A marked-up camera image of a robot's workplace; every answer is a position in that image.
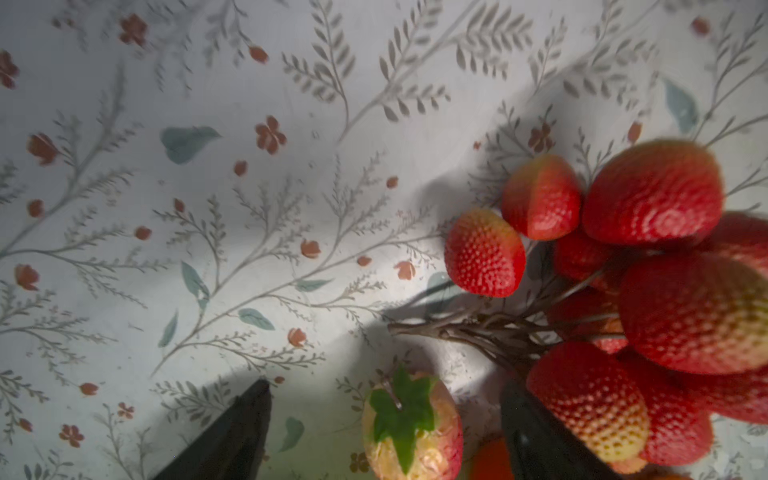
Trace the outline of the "red yellow fake apple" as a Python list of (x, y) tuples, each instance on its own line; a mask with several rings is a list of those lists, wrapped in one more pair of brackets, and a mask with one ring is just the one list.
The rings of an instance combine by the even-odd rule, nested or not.
[(461, 470), (463, 428), (453, 397), (439, 377), (404, 365), (367, 395), (362, 439), (378, 479), (454, 480)]

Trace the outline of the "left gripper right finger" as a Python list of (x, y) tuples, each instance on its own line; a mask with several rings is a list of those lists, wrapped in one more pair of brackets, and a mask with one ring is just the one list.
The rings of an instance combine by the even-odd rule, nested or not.
[(519, 380), (500, 396), (501, 426), (516, 479), (616, 480), (593, 454)]

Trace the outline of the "red lychee fruit bunch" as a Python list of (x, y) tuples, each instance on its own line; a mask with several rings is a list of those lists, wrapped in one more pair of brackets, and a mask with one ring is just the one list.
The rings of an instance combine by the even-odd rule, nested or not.
[(725, 200), (715, 156), (689, 140), (634, 145), (590, 182), (560, 156), (535, 157), (498, 210), (456, 219), (446, 272), (466, 293), (510, 297), (533, 240), (562, 289), (518, 313), (480, 307), (389, 331), (480, 350), (619, 478), (695, 463), (713, 415), (767, 421), (767, 221)]

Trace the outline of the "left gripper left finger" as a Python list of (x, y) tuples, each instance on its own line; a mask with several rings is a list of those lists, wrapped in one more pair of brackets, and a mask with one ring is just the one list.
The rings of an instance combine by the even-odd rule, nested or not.
[(158, 480), (254, 480), (265, 455), (272, 412), (270, 384), (254, 382), (157, 476)]

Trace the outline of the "large fake orange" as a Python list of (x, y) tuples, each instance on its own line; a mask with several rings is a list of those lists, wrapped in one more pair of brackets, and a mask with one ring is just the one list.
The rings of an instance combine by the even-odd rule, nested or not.
[(472, 459), (470, 480), (514, 480), (505, 440), (501, 437), (483, 443)]

